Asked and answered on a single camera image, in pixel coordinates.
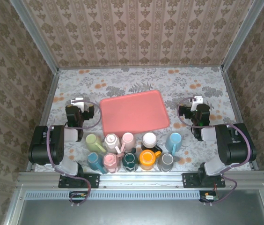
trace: plastic tray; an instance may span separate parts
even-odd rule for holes
[[[164,106],[161,93],[157,90],[145,91],[119,97],[103,99],[103,132],[116,134],[139,134],[147,131],[167,128],[169,116]]]

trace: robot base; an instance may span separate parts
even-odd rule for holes
[[[182,173],[184,188],[213,188],[214,184],[218,188],[224,188],[226,186],[225,180],[220,175],[208,176],[206,175],[204,164],[202,163],[198,169],[198,172]]]
[[[83,168],[78,164],[78,173],[76,177],[83,177],[90,182],[91,188],[99,188],[100,174],[99,173],[84,173]],[[60,176],[59,188],[88,188],[87,183],[83,180],[73,179],[70,177]]]

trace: light blue mug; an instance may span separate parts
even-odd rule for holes
[[[172,156],[175,155],[182,146],[182,137],[179,133],[172,133],[165,142],[165,148],[171,152]]]
[[[107,170],[104,168],[104,165],[103,165],[103,157],[98,155],[98,153],[91,152],[87,156],[87,163],[92,170],[101,171],[102,174],[107,173]]]

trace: floral tablecloth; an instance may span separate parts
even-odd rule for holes
[[[141,91],[159,90],[168,111],[170,126],[154,131],[158,145],[165,149],[165,140],[172,132],[183,137],[181,149],[176,153],[180,160],[174,163],[172,171],[196,171],[202,162],[206,162],[217,153],[214,142],[199,142],[189,127],[182,124],[177,115],[177,104],[184,98],[202,95],[203,102],[210,106],[210,124],[223,122],[235,123],[235,116],[227,94],[227,90],[219,67],[183,67],[183,68],[130,68],[130,69],[92,69],[92,70],[60,70],[59,82],[51,107],[48,125],[65,124],[65,106],[75,97],[99,103],[104,98],[121,96]],[[98,110],[95,117],[85,121],[84,126],[94,124],[99,118]],[[85,145],[85,137],[94,133],[104,139],[102,124],[85,130],[81,142],[65,143],[65,155],[79,162],[84,171],[91,171],[86,156],[89,151]],[[137,154],[141,153],[140,142],[143,134],[137,138]],[[235,168],[250,170],[249,164]],[[36,166],[35,171],[48,171],[43,166]],[[151,171],[159,171],[157,166]]]

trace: light pink mug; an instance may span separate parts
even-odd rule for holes
[[[103,159],[103,164],[105,168],[110,172],[110,173],[116,173],[120,169],[120,160],[119,158],[122,157],[124,154],[114,154],[114,153],[107,153],[104,156]]]
[[[131,133],[124,133],[122,137],[122,148],[125,149],[126,152],[130,152],[132,148],[136,147],[136,139]]]

